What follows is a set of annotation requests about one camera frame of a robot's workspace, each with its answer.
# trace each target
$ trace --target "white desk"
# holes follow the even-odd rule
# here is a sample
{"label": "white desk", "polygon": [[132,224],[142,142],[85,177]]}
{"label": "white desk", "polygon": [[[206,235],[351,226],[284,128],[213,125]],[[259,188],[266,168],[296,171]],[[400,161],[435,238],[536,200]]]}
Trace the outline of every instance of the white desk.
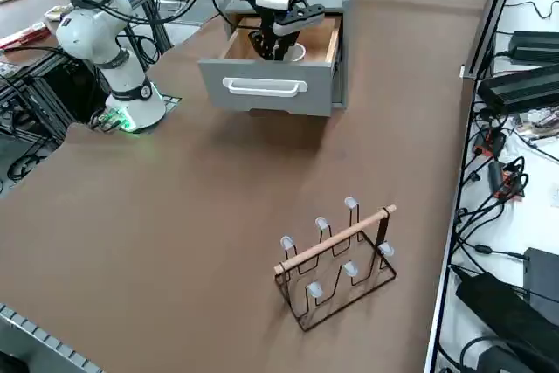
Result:
{"label": "white desk", "polygon": [[[542,14],[549,13],[549,7],[554,0],[507,0],[506,4],[533,1]],[[549,19],[541,20],[530,4],[504,8],[500,17],[498,31],[559,31],[559,4],[554,6],[554,13]],[[497,34],[495,51],[505,51],[508,48],[510,36]],[[493,71],[519,71],[533,68],[533,66],[512,65],[507,58],[497,58],[493,63]],[[470,137],[478,131],[473,124]],[[507,134],[505,148],[500,154],[500,162],[511,162],[522,155],[526,159],[525,172],[529,181],[524,190],[526,196],[521,202],[508,202],[505,204],[503,214],[495,221],[479,228],[469,239],[472,245],[483,244],[491,246],[495,251],[524,253],[529,247],[541,249],[546,252],[559,254],[559,234],[556,227],[559,225],[559,207],[554,206],[554,190],[559,189],[559,164],[549,160],[537,151],[532,150],[516,136]],[[473,157],[472,143],[467,147],[466,162]],[[559,157],[559,141],[540,141],[536,143],[542,150]],[[484,161],[485,156],[476,158],[464,177],[477,169]],[[474,211],[489,196],[490,188],[487,177],[487,166],[479,172],[481,180],[477,183],[469,182],[462,188],[459,207],[466,207]],[[485,215],[464,232],[465,236],[476,225],[496,215],[499,208]],[[474,249],[468,252],[488,272],[507,283],[523,287],[523,264],[521,260],[512,259],[503,255],[481,255]],[[479,271],[462,250],[457,250],[452,256],[452,263],[468,269]],[[454,360],[459,360],[460,351],[476,337],[492,335],[493,332],[461,301],[456,297],[456,288],[459,279],[450,273],[446,284],[446,298],[443,309],[442,325],[439,342],[443,349]],[[469,367],[477,366],[480,354],[491,343],[483,342],[471,347],[465,358]],[[440,353],[437,354],[436,369],[439,372],[444,367],[451,367]]]}
{"label": "white desk", "polygon": [[[473,125],[472,135],[478,129]],[[551,155],[559,156],[559,142],[546,144],[538,143],[543,150]],[[553,191],[559,186],[559,164],[550,161],[537,151],[530,149],[515,135],[509,135],[505,148],[500,154],[501,162],[511,162],[519,155],[526,159],[525,171],[529,181],[524,190],[526,196],[521,202],[508,202],[505,204],[503,214],[494,222],[488,223],[478,229],[469,239],[472,245],[484,244],[491,246],[495,251],[524,253],[529,247],[542,249],[546,252],[559,254],[559,234],[556,227],[559,225],[559,208],[553,206]],[[473,157],[471,148],[468,151],[466,162]],[[479,156],[466,170],[465,176],[477,169],[484,161],[485,156]],[[479,172],[481,180],[477,183],[469,182],[462,190],[460,207],[474,211],[488,197],[490,193],[487,180],[487,167]],[[499,208],[495,208],[479,222],[466,229],[466,235],[475,225],[482,223],[496,215]],[[488,272],[507,283],[523,286],[523,264],[518,259],[503,255],[481,255],[474,250],[468,252]],[[468,257],[457,250],[452,263],[468,269],[479,271]],[[447,284],[447,295],[443,312],[443,321],[440,340],[445,351],[454,358],[459,359],[459,354],[467,342],[482,335],[491,335],[492,332],[456,295],[459,280],[451,273]],[[473,346],[466,353],[466,365],[475,367],[480,353],[490,344],[480,343]],[[449,363],[438,355],[439,371]]]}

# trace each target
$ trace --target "drawer handle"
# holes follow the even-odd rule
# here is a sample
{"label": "drawer handle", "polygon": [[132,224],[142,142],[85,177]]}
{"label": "drawer handle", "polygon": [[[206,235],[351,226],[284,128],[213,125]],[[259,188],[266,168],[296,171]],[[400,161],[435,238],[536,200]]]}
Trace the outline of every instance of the drawer handle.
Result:
{"label": "drawer handle", "polygon": [[306,92],[307,82],[302,80],[224,78],[224,86],[234,95],[275,96],[293,98]]}

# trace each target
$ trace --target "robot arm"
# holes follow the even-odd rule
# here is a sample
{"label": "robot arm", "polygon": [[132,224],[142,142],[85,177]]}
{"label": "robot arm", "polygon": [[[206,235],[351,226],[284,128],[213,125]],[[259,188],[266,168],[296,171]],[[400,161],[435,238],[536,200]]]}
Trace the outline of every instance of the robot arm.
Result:
{"label": "robot arm", "polygon": [[248,0],[261,18],[260,29],[249,34],[254,50],[266,60],[282,60],[300,30],[319,24],[324,6],[307,0]]}
{"label": "robot arm", "polygon": [[130,15],[128,0],[71,0],[74,10],[57,29],[60,46],[78,59],[89,60],[105,76],[111,88],[107,108],[122,118],[122,128],[135,131],[157,123],[165,104],[149,81],[134,52],[120,48],[116,36],[127,23],[101,10],[106,6]]}

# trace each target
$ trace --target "gray drawer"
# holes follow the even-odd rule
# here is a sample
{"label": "gray drawer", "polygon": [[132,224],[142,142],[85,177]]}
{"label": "gray drawer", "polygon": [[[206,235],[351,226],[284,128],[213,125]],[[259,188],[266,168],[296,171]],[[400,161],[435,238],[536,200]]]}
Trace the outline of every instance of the gray drawer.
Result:
{"label": "gray drawer", "polygon": [[[307,53],[299,62],[265,61],[252,49],[250,30],[236,30],[219,59],[199,61],[206,90],[216,107],[330,116],[341,17],[326,17],[301,31]],[[244,24],[258,25],[257,18]]]}

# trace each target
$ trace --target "brown table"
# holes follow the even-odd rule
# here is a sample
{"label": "brown table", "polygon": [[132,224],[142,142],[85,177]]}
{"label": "brown table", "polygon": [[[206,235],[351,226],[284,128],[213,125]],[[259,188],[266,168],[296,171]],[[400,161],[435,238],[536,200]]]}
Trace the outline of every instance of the brown table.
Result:
{"label": "brown table", "polygon": [[[0,299],[112,373],[418,372],[424,365],[484,0],[355,0],[350,104],[330,119],[208,102],[207,24],[149,74],[183,97],[152,135],[72,127],[0,205]],[[398,278],[303,334],[273,284],[280,238],[397,204]]]}

